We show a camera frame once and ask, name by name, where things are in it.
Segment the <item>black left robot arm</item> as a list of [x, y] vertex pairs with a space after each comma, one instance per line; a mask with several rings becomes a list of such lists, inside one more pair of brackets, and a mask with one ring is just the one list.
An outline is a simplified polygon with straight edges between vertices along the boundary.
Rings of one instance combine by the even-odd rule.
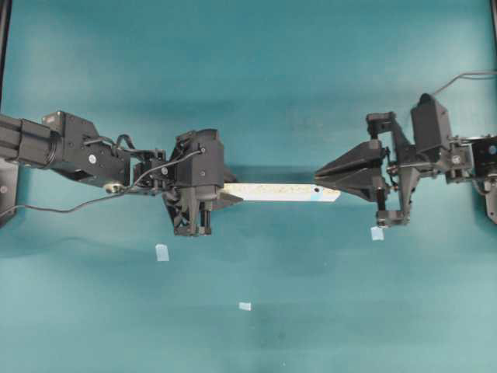
[[2, 116], [1, 157], [102, 187], [109, 198], [161, 195], [175, 235], [209, 235], [211, 212], [242, 202], [224, 191], [236, 179], [216, 129], [177, 136], [167, 156], [162, 149], [135, 148], [126, 134], [102, 136], [93, 122], [63, 111], [41, 123]]

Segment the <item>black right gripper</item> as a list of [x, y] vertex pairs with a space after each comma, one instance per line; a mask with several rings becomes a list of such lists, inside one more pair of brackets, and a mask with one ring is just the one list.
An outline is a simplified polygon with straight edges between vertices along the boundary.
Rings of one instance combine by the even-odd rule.
[[[405, 136], [401, 126], [396, 121], [396, 114], [369, 113], [366, 116], [368, 132], [373, 140], [364, 141], [344, 155], [327, 163], [315, 172], [316, 185], [331, 190], [339, 190], [360, 197], [369, 202], [377, 202], [377, 226], [390, 228], [396, 225], [406, 225], [410, 221], [412, 195], [419, 180], [423, 177], [437, 177], [447, 171], [447, 150], [436, 147], [426, 152], [418, 152], [416, 146]], [[391, 133], [392, 148], [395, 160], [388, 160], [386, 173], [391, 185], [387, 186], [382, 176], [372, 177], [343, 177], [334, 180], [328, 176], [340, 173], [372, 169], [380, 167], [383, 158], [380, 134]], [[398, 193], [399, 209], [388, 210], [385, 207], [388, 192]]]

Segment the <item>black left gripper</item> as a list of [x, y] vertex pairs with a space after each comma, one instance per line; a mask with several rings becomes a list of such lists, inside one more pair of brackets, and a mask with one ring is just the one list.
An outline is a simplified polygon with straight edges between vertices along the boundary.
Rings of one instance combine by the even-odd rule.
[[[201, 236], [211, 233], [210, 214], [244, 201], [243, 198], [224, 193], [222, 187], [192, 186], [177, 187], [175, 184], [175, 165], [200, 153], [196, 151], [181, 159], [169, 160], [175, 162], [168, 168], [168, 178], [171, 185], [162, 193], [162, 198], [172, 220], [175, 235]], [[236, 175], [224, 165], [224, 184], [237, 183]]]

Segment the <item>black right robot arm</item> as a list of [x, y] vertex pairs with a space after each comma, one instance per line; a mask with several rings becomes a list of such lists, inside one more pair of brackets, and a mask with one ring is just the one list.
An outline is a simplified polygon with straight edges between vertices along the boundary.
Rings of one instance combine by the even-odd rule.
[[339, 190], [377, 204], [377, 226], [390, 228], [410, 221], [412, 195], [423, 177], [446, 177], [447, 183], [473, 184], [485, 198], [486, 214], [496, 219], [496, 138], [447, 137], [419, 150], [403, 133], [396, 115], [370, 113], [370, 140], [315, 172], [316, 185]]

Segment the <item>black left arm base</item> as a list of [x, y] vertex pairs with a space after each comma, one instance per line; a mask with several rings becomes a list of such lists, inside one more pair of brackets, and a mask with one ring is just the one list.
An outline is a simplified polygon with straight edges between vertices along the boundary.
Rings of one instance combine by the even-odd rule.
[[16, 164], [1, 159], [0, 170], [0, 208], [1, 212], [4, 212], [17, 205], [19, 167]]

